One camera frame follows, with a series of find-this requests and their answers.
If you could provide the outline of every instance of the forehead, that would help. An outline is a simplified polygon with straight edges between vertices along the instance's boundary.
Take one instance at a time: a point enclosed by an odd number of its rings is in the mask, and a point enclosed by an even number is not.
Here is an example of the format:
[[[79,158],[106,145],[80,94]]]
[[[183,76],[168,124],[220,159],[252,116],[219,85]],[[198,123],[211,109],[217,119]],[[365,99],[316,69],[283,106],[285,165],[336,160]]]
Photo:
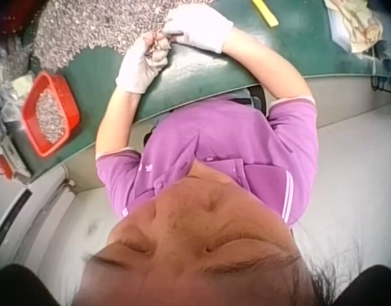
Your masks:
[[[93,305],[288,305],[298,286],[307,291],[299,265],[257,269],[243,275],[185,274],[175,278],[89,263],[78,296]]]

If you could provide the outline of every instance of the white glove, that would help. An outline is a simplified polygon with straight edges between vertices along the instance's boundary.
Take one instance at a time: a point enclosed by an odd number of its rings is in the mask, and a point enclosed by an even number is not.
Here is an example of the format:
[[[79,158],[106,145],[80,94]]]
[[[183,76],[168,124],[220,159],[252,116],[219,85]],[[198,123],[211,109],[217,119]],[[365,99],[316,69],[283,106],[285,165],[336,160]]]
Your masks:
[[[153,51],[150,59],[146,53],[155,41],[159,49]],[[117,86],[127,92],[145,93],[160,70],[167,65],[169,49],[170,44],[162,33],[148,32],[140,36],[125,54],[116,79]]]
[[[234,23],[206,4],[183,4],[169,11],[163,33],[177,43],[222,52]]]

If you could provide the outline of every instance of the green table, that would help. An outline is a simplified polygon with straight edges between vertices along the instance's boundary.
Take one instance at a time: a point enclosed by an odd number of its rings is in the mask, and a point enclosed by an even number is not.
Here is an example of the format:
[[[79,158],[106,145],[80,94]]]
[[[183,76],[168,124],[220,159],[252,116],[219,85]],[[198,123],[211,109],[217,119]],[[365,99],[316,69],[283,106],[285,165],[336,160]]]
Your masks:
[[[213,6],[235,25],[255,35],[286,57],[306,77],[370,76],[371,58],[359,59],[331,40],[322,0],[266,0],[280,24],[269,28],[251,1],[218,0]],[[95,142],[122,57],[108,48],[84,50],[61,73],[66,77],[81,113],[79,128],[51,157],[39,158],[25,133],[12,128],[13,141],[33,179]],[[385,76],[380,62],[376,74]],[[169,66],[143,96],[136,122],[221,92],[256,84],[243,67],[224,55],[175,45]]]

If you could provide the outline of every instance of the yellow stick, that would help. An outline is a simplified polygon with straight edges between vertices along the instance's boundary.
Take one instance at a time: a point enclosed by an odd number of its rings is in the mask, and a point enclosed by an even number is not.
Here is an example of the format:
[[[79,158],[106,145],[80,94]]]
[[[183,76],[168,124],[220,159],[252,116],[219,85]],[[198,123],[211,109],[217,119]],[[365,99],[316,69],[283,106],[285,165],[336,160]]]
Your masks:
[[[266,6],[263,0],[252,0],[252,2],[257,7],[260,14],[262,15],[262,17],[264,17],[264,19],[266,20],[267,24],[269,24],[270,27],[274,27],[279,24],[278,19],[276,19],[276,17],[272,14],[272,12]]]

